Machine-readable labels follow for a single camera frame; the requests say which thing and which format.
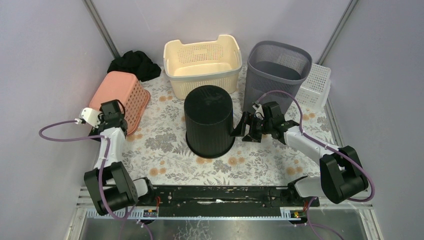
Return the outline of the pink perforated plastic basket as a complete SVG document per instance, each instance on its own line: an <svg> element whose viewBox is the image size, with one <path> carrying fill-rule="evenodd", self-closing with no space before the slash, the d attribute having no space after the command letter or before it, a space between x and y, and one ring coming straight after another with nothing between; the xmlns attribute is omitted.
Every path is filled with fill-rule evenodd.
<svg viewBox="0 0 424 240"><path fill-rule="evenodd" d="M151 94L134 74L111 71L95 92L89 107L99 110L102 103L119 100L125 107L124 119L128 124L127 135L130 136L138 129L150 98Z"/></svg>

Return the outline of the black plastic bucket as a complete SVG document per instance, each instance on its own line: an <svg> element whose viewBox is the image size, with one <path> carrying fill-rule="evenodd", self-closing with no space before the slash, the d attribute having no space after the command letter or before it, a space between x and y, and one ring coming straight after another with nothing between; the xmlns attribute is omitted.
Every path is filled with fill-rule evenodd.
<svg viewBox="0 0 424 240"><path fill-rule="evenodd" d="M215 85L203 85L189 92L183 104L190 150L199 157L214 159L233 146L234 110L230 94Z"/></svg>

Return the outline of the grey slatted waste bin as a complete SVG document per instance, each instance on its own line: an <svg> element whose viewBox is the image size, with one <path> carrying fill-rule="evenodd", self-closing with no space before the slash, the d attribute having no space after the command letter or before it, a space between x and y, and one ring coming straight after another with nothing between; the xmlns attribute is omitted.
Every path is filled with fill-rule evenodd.
<svg viewBox="0 0 424 240"><path fill-rule="evenodd" d="M247 60L247 72L242 110L253 113L253 103L277 102L283 114L307 79L313 60L311 55L296 46L272 40L257 43Z"/></svg>

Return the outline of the cream perforated plastic basket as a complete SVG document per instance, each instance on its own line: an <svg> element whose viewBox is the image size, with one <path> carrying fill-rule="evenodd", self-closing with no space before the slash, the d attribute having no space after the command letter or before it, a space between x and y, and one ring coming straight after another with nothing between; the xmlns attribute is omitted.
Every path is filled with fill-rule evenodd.
<svg viewBox="0 0 424 240"><path fill-rule="evenodd" d="M242 53L229 34L187 44L176 39L164 46L163 66L178 99L185 99L192 90L205 85L220 87L231 94L237 90Z"/></svg>

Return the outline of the white perforated shallow tray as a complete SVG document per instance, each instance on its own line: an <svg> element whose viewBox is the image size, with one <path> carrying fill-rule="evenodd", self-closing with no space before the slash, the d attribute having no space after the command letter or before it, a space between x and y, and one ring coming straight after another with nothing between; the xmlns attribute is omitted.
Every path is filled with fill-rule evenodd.
<svg viewBox="0 0 424 240"><path fill-rule="evenodd" d="M309 75L301 84L295 99L306 108L321 111L327 101L331 88L331 69L318 64L312 64Z"/></svg>

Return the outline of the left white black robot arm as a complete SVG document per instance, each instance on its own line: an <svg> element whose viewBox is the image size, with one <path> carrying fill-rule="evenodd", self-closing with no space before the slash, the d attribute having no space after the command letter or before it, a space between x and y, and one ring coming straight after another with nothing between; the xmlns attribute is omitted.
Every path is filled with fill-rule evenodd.
<svg viewBox="0 0 424 240"><path fill-rule="evenodd" d="M155 192L147 177L131 179L123 164L123 147L128 123L126 109L120 100L101 103L92 114L94 124L89 136L100 142L98 160L83 179L97 213L101 216L135 204L148 206L155 201Z"/></svg>

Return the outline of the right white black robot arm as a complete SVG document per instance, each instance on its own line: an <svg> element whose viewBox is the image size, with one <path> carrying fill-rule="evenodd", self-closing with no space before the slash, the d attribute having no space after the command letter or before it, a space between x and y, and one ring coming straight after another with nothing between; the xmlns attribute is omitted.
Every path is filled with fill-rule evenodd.
<svg viewBox="0 0 424 240"><path fill-rule="evenodd" d="M300 151L319 165L319 176L304 176L288 184L287 201L301 205L309 197L325 197L334 204L345 200L358 202L354 196L370 189L371 200L375 185L365 172L356 150L339 147L307 134L302 124L286 120L279 105L273 101L254 104L255 113L245 111L231 136L244 142L259 143L264 135L271 135L282 144Z"/></svg>

